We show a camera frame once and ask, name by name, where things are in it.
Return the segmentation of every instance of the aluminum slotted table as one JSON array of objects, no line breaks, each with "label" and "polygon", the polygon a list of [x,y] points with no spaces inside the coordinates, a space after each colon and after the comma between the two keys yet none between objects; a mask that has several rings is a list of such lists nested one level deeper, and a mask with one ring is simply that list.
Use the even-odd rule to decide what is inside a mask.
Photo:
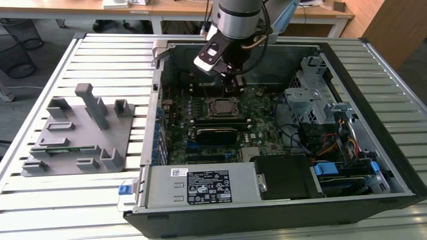
[{"label": "aluminum slotted table", "polygon": [[[29,114],[0,163],[0,239],[145,240],[118,209],[118,186],[138,178],[145,126],[155,67],[154,41],[199,40],[189,35],[87,34],[75,38]],[[329,42],[350,75],[427,183],[427,108],[369,43],[358,39],[281,38],[279,41]],[[75,96],[78,83],[94,85],[106,104],[127,99],[137,105],[126,159],[119,173],[26,178],[22,165],[39,138],[53,97]],[[346,100],[345,92],[335,87]],[[123,196],[125,207],[134,198]],[[383,212],[357,224],[234,233],[187,239],[426,239],[426,202]]]}]

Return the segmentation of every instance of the silver metal tube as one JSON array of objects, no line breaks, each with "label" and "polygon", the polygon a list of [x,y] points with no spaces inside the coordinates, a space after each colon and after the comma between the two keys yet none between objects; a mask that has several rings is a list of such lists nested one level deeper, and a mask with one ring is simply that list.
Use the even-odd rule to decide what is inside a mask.
[{"label": "silver metal tube", "polygon": [[261,19],[262,0],[221,0],[217,24],[225,36],[246,39],[257,31]]}]

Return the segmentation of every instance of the wooden desk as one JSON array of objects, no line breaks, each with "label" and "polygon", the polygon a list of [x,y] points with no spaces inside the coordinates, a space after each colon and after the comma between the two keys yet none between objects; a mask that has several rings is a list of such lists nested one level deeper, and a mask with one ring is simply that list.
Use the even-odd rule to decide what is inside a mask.
[{"label": "wooden desk", "polygon": [[[207,3],[199,0],[154,0],[151,9],[151,21],[155,34],[162,21],[203,21],[207,11]],[[350,19],[355,17],[351,10],[346,12],[326,10],[319,6],[301,8],[295,11],[293,24],[325,24],[333,25],[330,38],[339,38]]]},{"label": "wooden desk", "polygon": [[[198,0],[151,0],[149,5],[103,9],[103,0],[0,0],[2,18],[151,20],[155,34],[162,34],[162,21],[203,21],[207,5]],[[298,9],[294,24],[333,25],[329,37],[338,38],[354,13],[322,7]]]},{"label": "wooden desk", "polygon": [[2,18],[150,20],[150,5],[103,9],[103,0],[0,0]]}]

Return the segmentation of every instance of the warning label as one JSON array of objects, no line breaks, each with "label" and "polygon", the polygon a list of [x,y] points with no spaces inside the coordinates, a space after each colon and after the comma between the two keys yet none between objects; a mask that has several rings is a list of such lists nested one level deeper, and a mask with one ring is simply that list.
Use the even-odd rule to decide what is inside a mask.
[{"label": "warning label", "polygon": [[190,205],[233,203],[229,171],[197,171],[187,173]]}]

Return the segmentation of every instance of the motherboard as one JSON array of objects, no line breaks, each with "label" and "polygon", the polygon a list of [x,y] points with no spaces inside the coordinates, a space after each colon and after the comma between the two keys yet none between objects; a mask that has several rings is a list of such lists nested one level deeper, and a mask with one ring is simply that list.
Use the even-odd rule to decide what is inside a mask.
[{"label": "motherboard", "polygon": [[166,88],[163,110],[169,165],[249,162],[285,155],[274,111],[278,93],[247,87],[239,96],[210,96],[210,89]]}]

